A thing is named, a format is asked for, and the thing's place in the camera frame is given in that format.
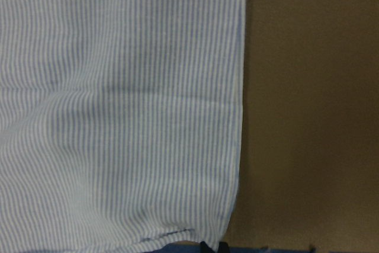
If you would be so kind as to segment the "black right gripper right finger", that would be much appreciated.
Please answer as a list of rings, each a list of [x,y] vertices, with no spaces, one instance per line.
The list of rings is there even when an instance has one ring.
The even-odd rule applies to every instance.
[[[220,242],[217,253],[229,253],[229,245],[227,242]]]

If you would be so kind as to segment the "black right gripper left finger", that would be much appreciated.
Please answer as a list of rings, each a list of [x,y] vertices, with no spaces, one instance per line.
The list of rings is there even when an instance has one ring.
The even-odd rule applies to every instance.
[[[204,242],[200,242],[200,253],[211,253],[211,248]]]

